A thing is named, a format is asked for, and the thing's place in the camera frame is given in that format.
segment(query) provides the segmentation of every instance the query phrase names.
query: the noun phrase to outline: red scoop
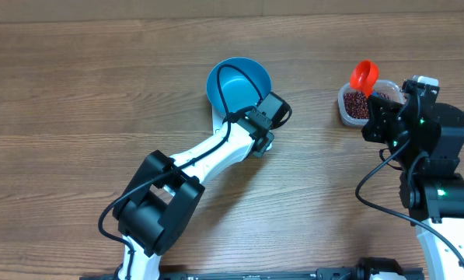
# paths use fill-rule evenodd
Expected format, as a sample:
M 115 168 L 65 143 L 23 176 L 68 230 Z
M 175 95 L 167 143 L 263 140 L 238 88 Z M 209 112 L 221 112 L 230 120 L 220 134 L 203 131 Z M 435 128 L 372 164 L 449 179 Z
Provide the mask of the red scoop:
M 351 88 L 363 92 L 366 98 L 373 94 L 373 85 L 379 78 L 379 67 L 369 60 L 364 60 L 356 66 L 351 74 Z

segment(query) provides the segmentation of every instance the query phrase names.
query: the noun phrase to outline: black bracket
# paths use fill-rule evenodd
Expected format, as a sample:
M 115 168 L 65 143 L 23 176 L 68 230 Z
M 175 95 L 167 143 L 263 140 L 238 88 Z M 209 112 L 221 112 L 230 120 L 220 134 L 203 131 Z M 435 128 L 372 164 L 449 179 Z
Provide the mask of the black bracket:
M 145 158 L 124 194 L 166 172 L 172 174 L 154 185 L 157 188 L 166 185 L 175 192 L 169 204 L 147 186 L 113 210 L 114 218 L 119 221 L 118 230 L 143 247 L 148 257 L 164 254 L 180 238 L 205 190 L 196 177 L 176 170 L 173 159 L 156 150 Z
M 289 116 L 282 120 L 287 112 Z M 270 93 L 257 108 L 253 107 L 247 115 L 237 120 L 237 124 L 247 130 L 249 136 L 254 139 L 252 154 L 261 157 L 266 152 L 274 140 L 274 135 L 270 130 L 283 125 L 291 116 L 291 112 L 291 107 L 285 100 L 275 93 Z
M 410 217 L 423 221 L 441 222 L 442 218 L 464 219 L 464 180 L 460 174 L 452 177 L 414 176 L 410 186 L 405 173 L 400 177 L 399 196 Z

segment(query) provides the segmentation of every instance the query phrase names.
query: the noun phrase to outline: red beans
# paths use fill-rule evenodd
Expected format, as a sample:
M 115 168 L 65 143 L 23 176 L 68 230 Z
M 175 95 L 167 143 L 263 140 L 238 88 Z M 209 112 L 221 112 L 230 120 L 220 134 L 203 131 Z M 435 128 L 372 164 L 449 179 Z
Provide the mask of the red beans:
M 390 96 L 385 93 L 377 93 L 380 97 L 390 100 Z M 357 119 L 368 119 L 368 106 L 366 97 L 362 92 L 352 92 L 344 94 L 344 106 L 350 117 Z

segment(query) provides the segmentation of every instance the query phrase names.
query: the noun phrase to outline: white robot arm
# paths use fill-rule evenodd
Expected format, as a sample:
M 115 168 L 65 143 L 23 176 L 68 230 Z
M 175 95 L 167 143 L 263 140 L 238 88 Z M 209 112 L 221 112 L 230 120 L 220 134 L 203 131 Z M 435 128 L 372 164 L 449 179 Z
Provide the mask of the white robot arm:
M 258 107 L 230 114 L 220 129 L 194 148 L 171 157 L 160 151 L 147 156 L 124 192 L 129 196 L 113 209 L 124 242 L 133 247 L 132 251 L 126 246 L 117 277 L 157 280 L 160 256 L 185 230 L 204 192 L 202 184 L 251 154 L 262 156 L 274 139 L 270 130 L 285 123 L 287 112 L 290 117 L 288 104 L 270 93 Z M 150 186 L 141 187 L 149 181 L 168 191 L 172 201 L 166 204 Z
M 464 219 L 443 218 L 442 223 L 432 219 L 423 221 L 449 240 L 464 257 Z M 464 269 L 458 265 L 458 258 L 448 246 L 434 234 L 419 226 L 417 238 L 424 250 L 428 275 L 431 280 L 464 280 Z
M 181 166 L 216 146 L 225 137 L 227 130 L 227 125 L 223 125 L 220 130 L 201 144 L 186 152 L 171 156 L 175 160 L 174 164 Z M 183 172 L 189 177 L 197 177 L 202 184 L 205 184 L 226 167 L 243 161 L 250 154 L 254 143 L 255 141 L 249 136 L 247 130 L 239 124 L 232 124 L 229 140 L 225 144 L 193 166 L 183 169 Z M 164 189 L 171 195 L 175 195 L 175 191 L 171 187 L 165 185 Z M 131 265 L 131 280 L 158 280 L 161 256 L 153 254 L 148 257 L 144 249 L 133 238 L 129 236 L 123 236 L 123 238 L 132 243 L 135 250 L 133 264 Z M 126 278 L 129 260 L 129 249 L 125 246 L 123 265 L 117 273 L 119 279 Z

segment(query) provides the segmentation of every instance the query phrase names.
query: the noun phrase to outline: plastic container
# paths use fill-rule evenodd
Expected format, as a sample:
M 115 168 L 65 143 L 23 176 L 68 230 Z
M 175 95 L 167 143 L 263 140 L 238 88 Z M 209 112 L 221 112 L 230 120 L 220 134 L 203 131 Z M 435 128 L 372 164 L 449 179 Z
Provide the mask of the plastic container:
M 404 103 L 403 94 L 401 93 L 400 88 L 398 87 L 397 84 L 395 84 L 392 81 L 377 80 L 377 82 L 373 86 L 373 90 L 378 93 L 385 93 L 389 95 L 392 101 L 396 101 L 401 104 Z M 352 89 L 349 86 L 349 82 L 340 89 L 339 98 L 338 98 L 340 118 L 342 119 L 342 122 L 347 126 L 350 126 L 352 128 L 361 128 L 368 122 L 368 119 L 356 119 L 356 118 L 349 116 L 346 112 L 346 107 L 344 106 L 344 94 L 355 92 L 355 91 L 357 90 Z

